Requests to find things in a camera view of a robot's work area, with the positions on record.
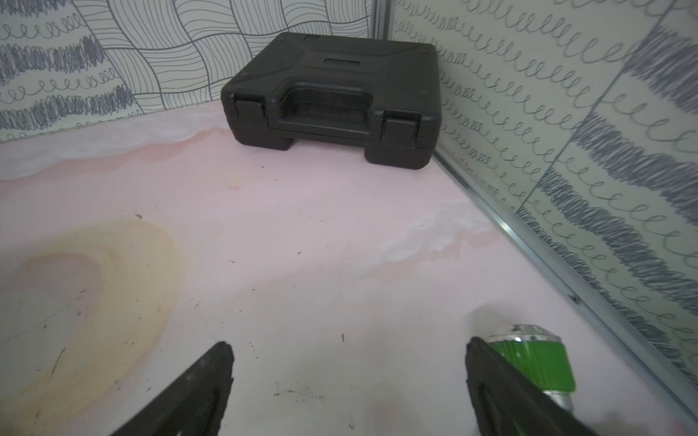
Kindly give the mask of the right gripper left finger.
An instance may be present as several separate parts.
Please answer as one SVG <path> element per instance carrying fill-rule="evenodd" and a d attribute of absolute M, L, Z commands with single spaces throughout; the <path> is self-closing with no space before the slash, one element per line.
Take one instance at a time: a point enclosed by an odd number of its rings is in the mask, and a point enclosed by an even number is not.
<path fill-rule="evenodd" d="M 219 434 L 234 382 L 234 351 L 212 346 L 116 435 Z"/>

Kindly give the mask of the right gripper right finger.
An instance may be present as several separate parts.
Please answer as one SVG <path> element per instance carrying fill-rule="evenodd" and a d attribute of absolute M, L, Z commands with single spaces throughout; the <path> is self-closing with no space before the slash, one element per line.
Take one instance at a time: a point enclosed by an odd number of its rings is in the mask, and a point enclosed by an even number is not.
<path fill-rule="evenodd" d="M 488 341 L 474 336 L 466 347 L 467 387 L 480 435 L 593 435 L 558 406 Z"/>

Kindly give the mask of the black plastic case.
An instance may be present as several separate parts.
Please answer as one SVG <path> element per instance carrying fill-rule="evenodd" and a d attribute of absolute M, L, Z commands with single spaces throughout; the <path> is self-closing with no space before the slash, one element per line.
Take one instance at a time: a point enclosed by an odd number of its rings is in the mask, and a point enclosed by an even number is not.
<path fill-rule="evenodd" d="M 282 33 L 221 91 L 243 145 L 351 145 L 377 165 L 419 170 L 442 123 L 433 45 Z"/>

